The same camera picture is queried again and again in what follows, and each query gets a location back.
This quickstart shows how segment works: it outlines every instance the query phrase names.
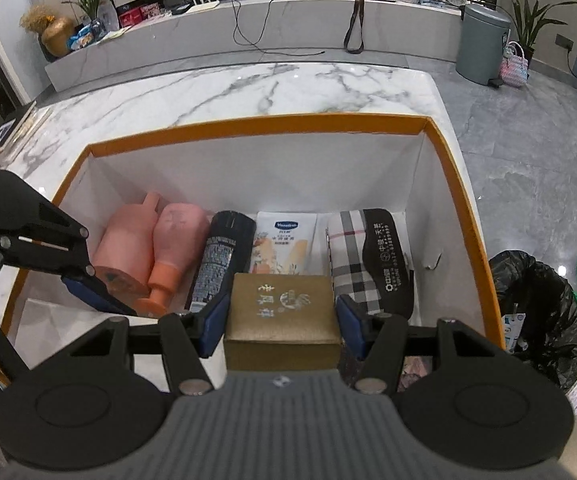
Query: gray trash can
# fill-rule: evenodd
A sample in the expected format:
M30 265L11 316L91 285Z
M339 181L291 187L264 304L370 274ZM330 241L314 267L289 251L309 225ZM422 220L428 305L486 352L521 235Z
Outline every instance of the gray trash can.
M511 19L496 10L468 4L457 54L457 73L480 85L500 76Z

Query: trash bin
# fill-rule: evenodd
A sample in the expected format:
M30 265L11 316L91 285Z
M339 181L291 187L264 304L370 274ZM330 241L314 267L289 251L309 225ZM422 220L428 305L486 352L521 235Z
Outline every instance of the trash bin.
M501 12L477 4L466 6L459 42L456 70L480 85L500 76L504 47L511 32L511 19Z
M504 251L489 265L502 326L511 338L508 350L568 390L577 380L577 303L571 285L523 251Z

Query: marble table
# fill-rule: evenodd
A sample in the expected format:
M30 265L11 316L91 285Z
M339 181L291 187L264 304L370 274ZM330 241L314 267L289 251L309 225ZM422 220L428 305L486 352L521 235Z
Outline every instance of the marble table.
M161 75L89 92L54 105L47 122L6 168L52 200L93 142L206 121L312 112L429 116L448 143L476 220L464 159L430 75L385 66L268 63ZM0 322L18 270L0 272Z

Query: metal screw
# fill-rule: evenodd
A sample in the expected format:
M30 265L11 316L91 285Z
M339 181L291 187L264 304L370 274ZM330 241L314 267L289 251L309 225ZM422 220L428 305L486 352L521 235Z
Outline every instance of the metal screw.
M377 395L387 389L387 384L382 379L367 377L356 382L355 389L361 394Z
M198 397L206 394L211 390L212 386L204 379L187 379L180 383L180 391L182 394L191 397Z
M11 239L8 236L0 236L0 247L5 251L11 248Z
M289 386L289 384L291 384L291 379L286 377L286 375L281 375L279 377L275 377L274 380L272 380L272 383L278 388L286 388Z

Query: plastic bag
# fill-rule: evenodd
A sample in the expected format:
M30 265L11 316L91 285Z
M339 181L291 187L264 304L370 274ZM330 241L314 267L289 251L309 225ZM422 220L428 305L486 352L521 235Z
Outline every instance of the plastic bag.
M571 285L523 251L489 261L502 317L525 314L513 355L561 389L577 380L577 303Z

